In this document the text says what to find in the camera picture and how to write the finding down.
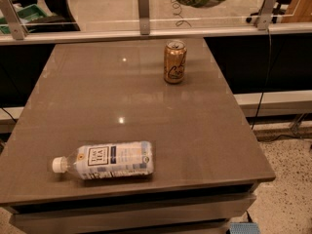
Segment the orange soda can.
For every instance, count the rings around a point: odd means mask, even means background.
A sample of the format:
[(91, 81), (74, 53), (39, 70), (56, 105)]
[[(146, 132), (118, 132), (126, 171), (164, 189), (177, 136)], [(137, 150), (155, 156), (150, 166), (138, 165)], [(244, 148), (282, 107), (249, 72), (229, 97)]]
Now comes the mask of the orange soda can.
[(164, 49), (164, 80), (178, 84), (184, 78), (187, 49), (181, 40), (170, 40)]

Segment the green plastic bin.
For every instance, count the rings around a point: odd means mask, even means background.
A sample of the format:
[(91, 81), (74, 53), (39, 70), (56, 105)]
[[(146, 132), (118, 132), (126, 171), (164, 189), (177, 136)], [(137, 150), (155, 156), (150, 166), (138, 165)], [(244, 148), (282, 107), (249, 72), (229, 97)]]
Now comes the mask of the green plastic bin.
[[(30, 22), (40, 18), (46, 18), (47, 14), (36, 4), (32, 4), (17, 10), (17, 15), (22, 22)], [(4, 17), (0, 18), (0, 32), (10, 34), (10, 29)]]

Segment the blue textured floor pad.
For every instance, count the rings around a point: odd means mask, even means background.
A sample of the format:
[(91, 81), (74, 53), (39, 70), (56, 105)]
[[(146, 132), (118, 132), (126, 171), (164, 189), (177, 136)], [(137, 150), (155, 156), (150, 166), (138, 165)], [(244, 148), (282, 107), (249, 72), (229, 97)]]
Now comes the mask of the blue textured floor pad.
[(256, 223), (232, 222), (229, 228), (230, 234), (260, 234)]

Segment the middle metal bracket post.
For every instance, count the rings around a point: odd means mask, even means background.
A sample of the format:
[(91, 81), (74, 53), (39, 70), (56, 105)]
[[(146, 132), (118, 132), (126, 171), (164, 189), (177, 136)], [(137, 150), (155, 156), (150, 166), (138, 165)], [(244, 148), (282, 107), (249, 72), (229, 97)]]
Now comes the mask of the middle metal bracket post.
[(149, 0), (137, 0), (139, 31), (141, 35), (150, 34)]

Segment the left metal bracket post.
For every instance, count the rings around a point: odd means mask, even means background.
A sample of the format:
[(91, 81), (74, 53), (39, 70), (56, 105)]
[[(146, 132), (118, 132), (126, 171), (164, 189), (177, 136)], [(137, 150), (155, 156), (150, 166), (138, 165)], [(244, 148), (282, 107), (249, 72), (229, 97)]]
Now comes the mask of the left metal bracket post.
[(0, 0), (0, 10), (6, 19), (12, 37), (15, 40), (23, 40), (27, 35), (26, 28), (21, 24), (20, 18), (11, 0)]

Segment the right metal bracket post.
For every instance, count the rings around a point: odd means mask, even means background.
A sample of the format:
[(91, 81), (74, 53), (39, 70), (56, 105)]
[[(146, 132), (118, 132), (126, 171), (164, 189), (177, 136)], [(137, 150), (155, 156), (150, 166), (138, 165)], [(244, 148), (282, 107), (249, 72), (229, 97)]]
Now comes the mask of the right metal bracket post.
[(258, 30), (266, 30), (269, 27), (271, 16), (277, 0), (264, 0), (258, 12), (255, 26)]

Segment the metal bracket post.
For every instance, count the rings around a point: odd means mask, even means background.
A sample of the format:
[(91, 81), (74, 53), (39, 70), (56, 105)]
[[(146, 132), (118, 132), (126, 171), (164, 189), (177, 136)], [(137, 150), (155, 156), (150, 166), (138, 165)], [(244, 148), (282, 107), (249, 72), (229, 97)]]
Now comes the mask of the metal bracket post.
[(255, 26), (258, 30), (266, 30), (269, 27), (271, 16), (277, 0), (264, 0), (258, 12)]
[(139, 31), (141, 35), (150, 34), (149, 0), (137, 0)]
[(23, 40), (27, 35), (26, 28), (21, 24), (20, 18), (11, 0), (0, 0), (0, 10), (6, 19), (12, 37), (15, 40)]

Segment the clear tea bottle white cap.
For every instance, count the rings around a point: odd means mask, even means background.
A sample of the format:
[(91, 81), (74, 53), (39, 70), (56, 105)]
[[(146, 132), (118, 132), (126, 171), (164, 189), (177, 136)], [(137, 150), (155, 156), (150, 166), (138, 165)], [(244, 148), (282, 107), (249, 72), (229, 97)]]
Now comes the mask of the clear tea bottle white cap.
[(153, 146), (149, 141), (83, 145), (67, 157), (55, 158), (52, 170), (84, 180), (150, 176), (154, 173)]

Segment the clear acrylic barrier panel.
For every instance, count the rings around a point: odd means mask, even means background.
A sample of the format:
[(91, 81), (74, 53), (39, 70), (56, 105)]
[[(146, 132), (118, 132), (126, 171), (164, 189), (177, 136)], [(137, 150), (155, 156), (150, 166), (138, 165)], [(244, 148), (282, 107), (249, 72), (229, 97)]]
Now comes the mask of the clear acrylic barrier panel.
[[(225, 0), (209, 8), (193, 8), (176, 0), (149, 0), (150, 34), (139, 31), (137, 0), (67, 0), (70, 12), (78, 23), (79, 31), (32, 33), (28, 22), (21, 24), (27, 35), (15, 40), (10, 34), (0, 34), (3, 45), (30, 42), (58, 42), (61, 40), (222, 37), (239, 35), (304, 34), (312, 32), (312, 22), (298, 15), (304, 0), (293, 0), (284, 16), (270, 22), (266, 30), (258, 30), (246, 18), (256, 13), (263, 0)], [(52, 13), (44, 0), (36, 0), (47, 17)]]

